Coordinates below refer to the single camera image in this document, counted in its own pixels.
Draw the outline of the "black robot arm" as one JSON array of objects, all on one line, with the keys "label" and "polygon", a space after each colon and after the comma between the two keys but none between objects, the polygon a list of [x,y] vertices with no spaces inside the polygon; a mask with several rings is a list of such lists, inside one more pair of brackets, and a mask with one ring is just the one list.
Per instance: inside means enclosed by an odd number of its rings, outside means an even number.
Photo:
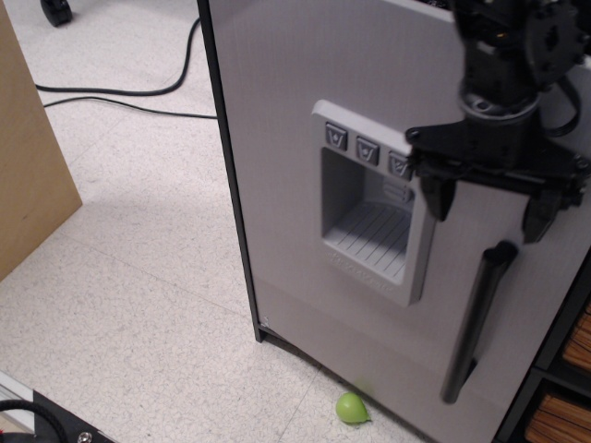
[{"label": "black robot arm", "polygon": [[557,214],[579,206],[590,175],[587,158],[559,138],[578,115],[556,127],[541,120],[542,93],[560,89],[582,107],[569,72],[585,60],[589,33],[573,1],[453,1],[464,46],[458,90],[461,121],[409,128],[410,165],[428,210],[444,221],[458,182],[526,195],[524,240],[542,239]]}]

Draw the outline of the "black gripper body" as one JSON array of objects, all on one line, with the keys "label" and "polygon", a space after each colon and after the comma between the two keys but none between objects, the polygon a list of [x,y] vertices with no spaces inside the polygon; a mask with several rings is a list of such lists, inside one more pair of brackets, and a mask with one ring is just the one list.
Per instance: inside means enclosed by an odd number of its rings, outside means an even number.
[{"label": "black gripper body", "polygon": [[466,117],[415,126],[405,131],[405,138],[419,178],[455,178],[529,197],[556,190],[561,210],[581,205],[590,177],[589,160],[546,138],[535,115],[507,125]]}]

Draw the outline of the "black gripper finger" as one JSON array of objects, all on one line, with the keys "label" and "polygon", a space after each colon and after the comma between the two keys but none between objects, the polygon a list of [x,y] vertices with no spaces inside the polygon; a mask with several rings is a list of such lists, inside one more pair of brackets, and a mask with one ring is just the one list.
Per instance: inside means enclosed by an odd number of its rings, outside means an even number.
[{"label": "black gripper finger", "polygon": [[457,186],[457,179],[437,176],[420,178],[421,191],[428,210],[438,222],[445,222],[451,210]]},{"label": "black gripper finger", "polygon": [[539,242],[561,210],[561,192],[543,190],[528,200],[522,222],[524,243]]}]

